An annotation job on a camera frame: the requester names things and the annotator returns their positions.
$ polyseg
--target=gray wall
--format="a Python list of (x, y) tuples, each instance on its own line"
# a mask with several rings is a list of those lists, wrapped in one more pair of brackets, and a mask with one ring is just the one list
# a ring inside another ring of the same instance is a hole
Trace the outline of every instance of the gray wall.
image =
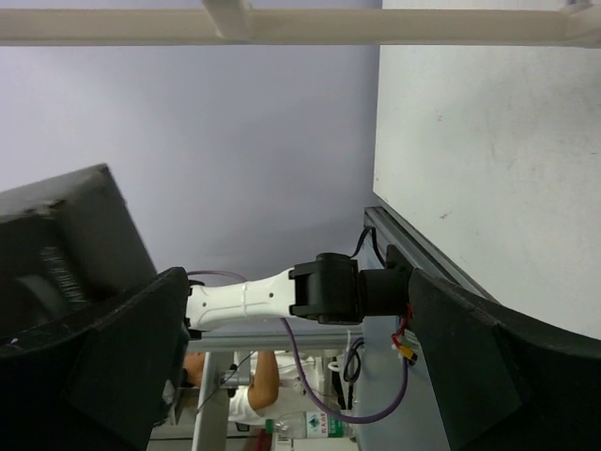
[(107, 162), (160, 269), (257, 277), (349, 252), (374, 201), (376, 47), (0, 48), (0, 72), (0, 190)]

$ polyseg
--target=water bottle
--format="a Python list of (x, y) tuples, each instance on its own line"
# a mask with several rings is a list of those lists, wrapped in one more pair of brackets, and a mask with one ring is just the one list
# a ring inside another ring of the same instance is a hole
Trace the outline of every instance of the water bottle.
[(267, 420), (268, 433), (278, 432), (286, 439), (333, 439), (354, 436), (352, 426), (324, 412), (294, 412), (277, 420)]

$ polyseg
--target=green bottle cap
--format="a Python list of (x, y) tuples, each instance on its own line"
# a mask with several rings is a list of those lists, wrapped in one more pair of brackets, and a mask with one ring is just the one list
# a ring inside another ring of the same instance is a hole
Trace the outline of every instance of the green bottle cap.
[(267, 420), (267, 421), (265, 422), (265, 431), (266, 431), (266, 432), (267, 432), (269, 435), (273, 434), (273, 426), (274, 426), (274, 425), (273, 425), (273, 420)]

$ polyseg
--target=white tabletop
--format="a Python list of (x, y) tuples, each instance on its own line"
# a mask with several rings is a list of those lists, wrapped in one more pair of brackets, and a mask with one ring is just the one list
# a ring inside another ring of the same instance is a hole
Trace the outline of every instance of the white tabletop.
[(601, 51), (383, 47), (375, 192), (499, 302), (601, 338)]

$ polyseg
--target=black box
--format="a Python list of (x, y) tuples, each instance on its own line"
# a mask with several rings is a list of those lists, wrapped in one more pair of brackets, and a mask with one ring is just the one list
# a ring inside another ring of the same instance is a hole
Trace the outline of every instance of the black box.
[(155, 275), (107, 165), (0, 193), (0, 336)]

